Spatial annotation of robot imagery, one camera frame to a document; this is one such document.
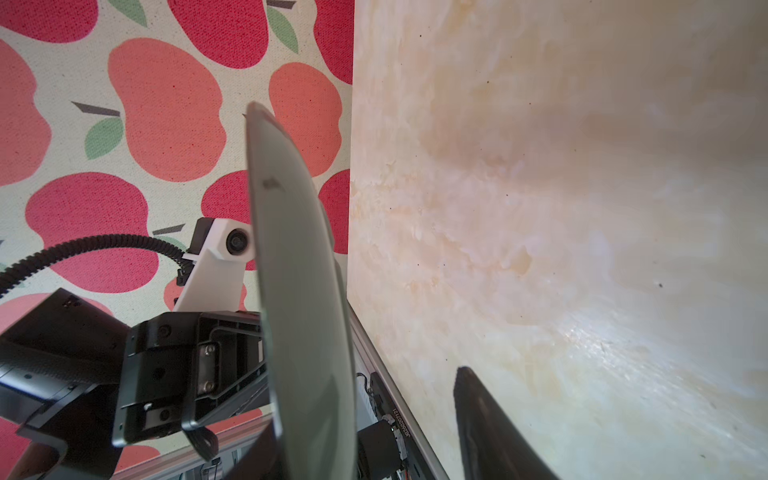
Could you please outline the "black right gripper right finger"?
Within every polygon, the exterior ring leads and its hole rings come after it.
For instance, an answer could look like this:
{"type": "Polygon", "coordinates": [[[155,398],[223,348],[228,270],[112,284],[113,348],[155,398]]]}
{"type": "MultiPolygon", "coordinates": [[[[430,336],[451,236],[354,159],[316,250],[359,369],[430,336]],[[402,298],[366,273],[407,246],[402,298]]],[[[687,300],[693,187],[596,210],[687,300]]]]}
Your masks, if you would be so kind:
{"type": "Polygon", "coordinates": [[[457,369],[453,388],[464,477],[555,479],[475,372],[457,369]]]}

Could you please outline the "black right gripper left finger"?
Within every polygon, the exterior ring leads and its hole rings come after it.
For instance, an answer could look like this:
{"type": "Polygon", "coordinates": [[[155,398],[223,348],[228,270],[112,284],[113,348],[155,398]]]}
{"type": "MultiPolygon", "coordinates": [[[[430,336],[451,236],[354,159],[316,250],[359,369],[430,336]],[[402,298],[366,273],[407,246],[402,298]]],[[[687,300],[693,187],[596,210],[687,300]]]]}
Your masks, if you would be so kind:
{"type": "Polygon", "coordinates": [[[282,480],[285,479],[280,442],[274,423],[262,431],[247,453],[224,477],[225,480],[282,480]]]}

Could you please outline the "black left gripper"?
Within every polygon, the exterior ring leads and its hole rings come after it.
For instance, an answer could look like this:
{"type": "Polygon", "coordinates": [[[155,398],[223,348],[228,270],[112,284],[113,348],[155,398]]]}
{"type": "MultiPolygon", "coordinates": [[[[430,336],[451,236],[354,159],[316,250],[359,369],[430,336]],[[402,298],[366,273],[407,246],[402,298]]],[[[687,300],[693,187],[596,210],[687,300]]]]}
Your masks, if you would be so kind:
{"type": "Polygon", "coordinates": [[[257,313],[128,326],[61,289],[1,336],[1,415],[47,456],[33,479],[107,479],[126,447],[177,433],[211,460],[212,426],[266,402],[257,313]]]}

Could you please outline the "blue floral patterned plate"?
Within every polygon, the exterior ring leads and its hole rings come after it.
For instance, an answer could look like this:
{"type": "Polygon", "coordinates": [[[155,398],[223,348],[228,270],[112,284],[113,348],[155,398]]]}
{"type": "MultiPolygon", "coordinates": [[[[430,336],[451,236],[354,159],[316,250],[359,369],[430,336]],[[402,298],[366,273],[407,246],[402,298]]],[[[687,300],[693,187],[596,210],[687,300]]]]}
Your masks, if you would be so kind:
{"type": "Polygon", "coordinates": [[[275,433],[290,479],[352,479],[354,357],[326,213],[289,135],[246,108],[251,224],[275,433]]]}

